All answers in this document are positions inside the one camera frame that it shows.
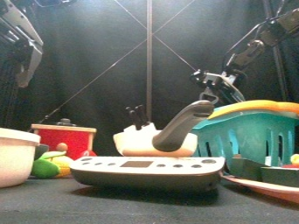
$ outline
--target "white bowl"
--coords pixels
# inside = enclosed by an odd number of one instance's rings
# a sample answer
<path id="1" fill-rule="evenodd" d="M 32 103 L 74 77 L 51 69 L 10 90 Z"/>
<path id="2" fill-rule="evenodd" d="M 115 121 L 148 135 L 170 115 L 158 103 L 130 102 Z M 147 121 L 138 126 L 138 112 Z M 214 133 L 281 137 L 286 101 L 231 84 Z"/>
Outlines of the white bowl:
<path id="1" fill-rule="evenodd" d="M 0 187 L 20 185 L 28 179 L 40 139 L 32 133 L 0 128 Z"/>
<path id="2" fill-rule="evenodd" d="M 182 148 L 176 151 L 160 151 L 154 147 L 152 139 L 160 130 L 152 132 L 132 131 L 120 132 L 114 135 L 116 149 L 126 157 L 190 157 L 198 147 L 198 136 L 188 133 L 182 143 Z"/>

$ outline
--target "yellow fruit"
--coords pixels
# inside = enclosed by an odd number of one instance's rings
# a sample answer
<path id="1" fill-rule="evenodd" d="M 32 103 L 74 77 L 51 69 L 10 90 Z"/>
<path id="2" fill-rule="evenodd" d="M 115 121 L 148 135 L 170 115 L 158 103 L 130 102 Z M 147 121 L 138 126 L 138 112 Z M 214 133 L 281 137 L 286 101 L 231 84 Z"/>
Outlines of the yellow fruit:
<path id="1" fill-rule="evenodd" d="M 299 165 L 299 154 L 291 156 L 291 163 L 293 165 Z"/>
<path id="2" fill-rule="evenodd" d="M 60 167 L 60 174 L 55 176 L 55 178 L 60 178 L 63 176 L 71 175 L 71 162 L 74 161 L 70 157 L 51 157 L 47 158 L 54 164 Z"/>

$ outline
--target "metal pole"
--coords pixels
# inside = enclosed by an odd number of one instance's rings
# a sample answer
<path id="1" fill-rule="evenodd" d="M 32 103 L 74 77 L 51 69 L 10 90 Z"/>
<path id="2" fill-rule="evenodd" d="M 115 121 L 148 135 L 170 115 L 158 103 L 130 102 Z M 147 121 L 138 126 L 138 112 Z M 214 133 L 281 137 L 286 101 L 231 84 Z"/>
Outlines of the metal pole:
<path id="1" fill-rule="evenodd" d="M 147 0 L 147 90 L 146 90 L 146 113 L 150 121 L 152 121 L 152 28 L 154 28 L 154 8 L 152 0 Z"/>
<path id="2" fill-rule="evenodd" d="M 265 3 L 266 17 L 273 18 L 274 12 L 271 10 L 270 1 L 263 0 L 263 3 Z M 289 89 L 287 89 L 287 84 L 286 84 L 286 73 L 285 73 L 283 59 L 282 59 L 282 53 L 281 53 L 278 45 L 274 47 L 274 57 L 275 57 L 275 68 L 277 68 L 278 81 L 279 81 L 279 85 L 281 85 L 283 101 L 290 102 L 290 97 L 289 97 L 290 94 L 289 94 Z"/>

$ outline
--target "white pot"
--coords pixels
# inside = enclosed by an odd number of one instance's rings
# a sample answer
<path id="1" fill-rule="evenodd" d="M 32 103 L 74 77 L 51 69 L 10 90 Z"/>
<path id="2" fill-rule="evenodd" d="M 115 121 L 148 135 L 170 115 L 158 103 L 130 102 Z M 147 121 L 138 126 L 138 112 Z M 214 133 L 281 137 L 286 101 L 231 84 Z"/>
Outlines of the white pot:
<path id="1" fill-rule="evenodd" d="M 28 179 L 40 139 L 32 133 L 0 128 L 0 187 L 20 185 Z"/>

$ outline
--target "black table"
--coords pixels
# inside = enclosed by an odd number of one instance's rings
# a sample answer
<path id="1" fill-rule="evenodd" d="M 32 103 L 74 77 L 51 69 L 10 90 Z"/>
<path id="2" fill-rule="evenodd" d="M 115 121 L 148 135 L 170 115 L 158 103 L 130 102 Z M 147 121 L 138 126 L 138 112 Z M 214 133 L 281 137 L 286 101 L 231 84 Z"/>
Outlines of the black table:
<path id="1" fill-rule="evenodd" d="M 72 177 L 0 189 L 0 223 L 299 223 L 299 205 L 222 180 L 207 193 L 102 189 Z"/>

